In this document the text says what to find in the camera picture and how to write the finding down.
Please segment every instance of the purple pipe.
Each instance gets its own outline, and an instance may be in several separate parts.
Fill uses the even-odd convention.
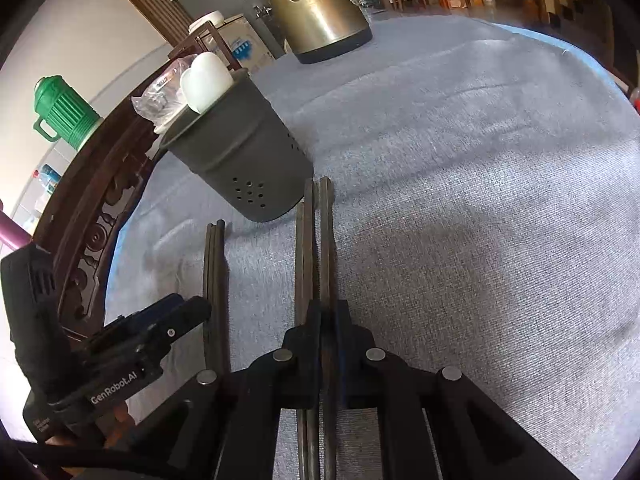
[[[0,242],[14,251],[31,242],[31,235],[2,212],[2,200],[0,200]]]

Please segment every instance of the gray tablecloth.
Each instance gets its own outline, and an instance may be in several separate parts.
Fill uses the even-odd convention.
[[[255,77],[335,183],[340,296],[379,346],[453,364],[582,480],[640,437],[640,120],[570,52],[451,16],[398,18],[311,66]],[[202,290],[228,222],[234,368],[293,323],[294,214],[243,219],[172,155],[120,235],[108,320]],[[130,402],[141,418],[204,366],[198,329]],[[284,413],[274,478],[296,478]],[[372,412],[339,415],[338,475],[382,476]]]

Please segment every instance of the blue label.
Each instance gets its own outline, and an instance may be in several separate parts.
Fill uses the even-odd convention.
[[[238,45],[234,50],[234,57],[238,61],[242,61],[243,59],[249,59],[251,57],[251,50],[253,49],[253,45],[249,40],[243,41]]]

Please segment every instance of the kettle base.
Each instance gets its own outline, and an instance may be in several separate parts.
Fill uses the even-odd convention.
[[[296,57],[298,58],[298,61],[304,65],[318,63],[320,61],[331,59],[332,57],[341,56],[342,54],[350,52],[359,46],[363,46],[367,41],[370,41],[371,38],[373,38],[371,29],[369,27],[363,28],[361,31],[356,32],[347,38],[321,46],[315,50],[301,52],[300,54],[296,54]]]

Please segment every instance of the black camera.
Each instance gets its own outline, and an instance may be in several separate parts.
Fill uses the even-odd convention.
[[[171,344],[211,312],[203,298],[169,294],[72,349],[47,251],[31,243],[9,254],[0,278],[15,357],[31,385],[22,414],[39,442],[71,431],[100,446],[113,407],[160,377]]]

